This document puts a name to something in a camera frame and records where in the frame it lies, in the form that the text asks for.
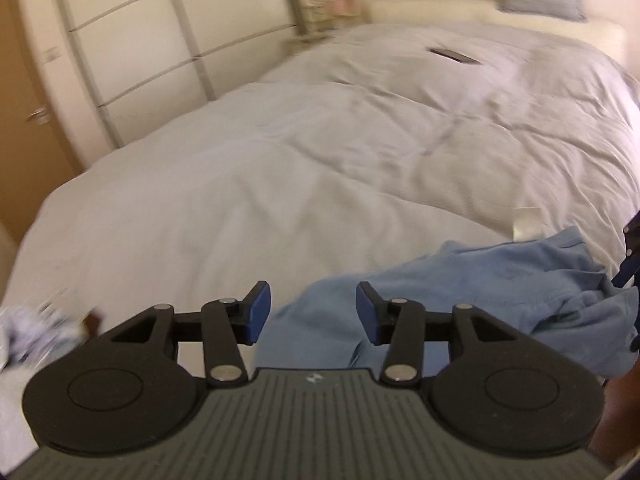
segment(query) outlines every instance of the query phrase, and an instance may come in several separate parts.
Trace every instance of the person's arm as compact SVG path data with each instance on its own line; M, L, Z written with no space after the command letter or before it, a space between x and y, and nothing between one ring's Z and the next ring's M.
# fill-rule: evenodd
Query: person's arm
M589 449L614 463L640 447L640 361L626 376L605 387L605 411Z

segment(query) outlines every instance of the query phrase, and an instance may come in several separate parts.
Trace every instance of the door handle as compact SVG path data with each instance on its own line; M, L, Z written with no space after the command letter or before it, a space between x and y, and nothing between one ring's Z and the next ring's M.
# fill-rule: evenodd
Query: door handle
M38 124L46 124L49 122L49 112L46 108L38 108L33 114L27 117L27 122L36 121Z

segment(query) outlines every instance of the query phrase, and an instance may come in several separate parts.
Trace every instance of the blue cloth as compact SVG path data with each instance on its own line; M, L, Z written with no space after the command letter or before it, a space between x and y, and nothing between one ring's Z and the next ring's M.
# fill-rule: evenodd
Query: blue cloth
M393 269L314 283L268 320L255 365L379 374L387 347L369 343L360 324L355 291L362 280L385 299L410 298L434 312L474 304L605 378L627 373L638 357L629 351L638 290L613 287L572 227L490 248L447 242L438 254ZM448 363L446 343L425 343L425 376Z

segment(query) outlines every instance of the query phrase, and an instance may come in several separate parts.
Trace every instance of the white duvet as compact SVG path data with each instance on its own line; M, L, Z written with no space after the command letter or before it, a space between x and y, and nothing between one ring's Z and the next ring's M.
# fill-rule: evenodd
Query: white duvet
M268 280L277 308L448 239L508 240L519 206L543 209L546 234L577 224L614 272L640 209L629 83L586 44L513 28L350 30L54 192L3 304L75 289L76 314L97 309L110 328Z

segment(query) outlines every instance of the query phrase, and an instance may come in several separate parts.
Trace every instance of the wooden door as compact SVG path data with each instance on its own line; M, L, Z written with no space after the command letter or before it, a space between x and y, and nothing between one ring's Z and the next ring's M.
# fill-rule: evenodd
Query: wooden door
M0 222L16 242L49 193L81 171L47 101L18 0L0 0Z

